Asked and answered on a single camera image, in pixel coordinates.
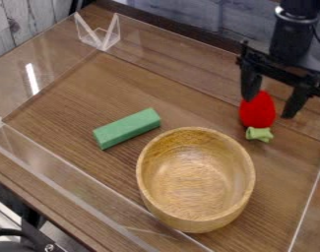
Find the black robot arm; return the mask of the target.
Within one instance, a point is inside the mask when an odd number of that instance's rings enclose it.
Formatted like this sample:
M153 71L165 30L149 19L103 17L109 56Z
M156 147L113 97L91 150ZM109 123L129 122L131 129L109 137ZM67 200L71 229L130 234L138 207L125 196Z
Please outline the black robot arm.
M320 0L280 0L276 25L267 47L241 42L237 65L241 71L241 96L252 101L267 76L293 87L281 117L293 118L305 102L320 96L320 61L311 52L317 35Z

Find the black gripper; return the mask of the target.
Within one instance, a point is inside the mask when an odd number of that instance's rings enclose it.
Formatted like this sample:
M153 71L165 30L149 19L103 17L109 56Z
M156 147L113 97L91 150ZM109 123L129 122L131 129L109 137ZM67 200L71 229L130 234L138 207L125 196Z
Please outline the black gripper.
M295 62L283 62L269 54L269 46L244 39L236 64L241 71L241 95L250 101L261 89L263 77L293 87L281 117L291 119L313 96L320 96L320 60L307 52Z

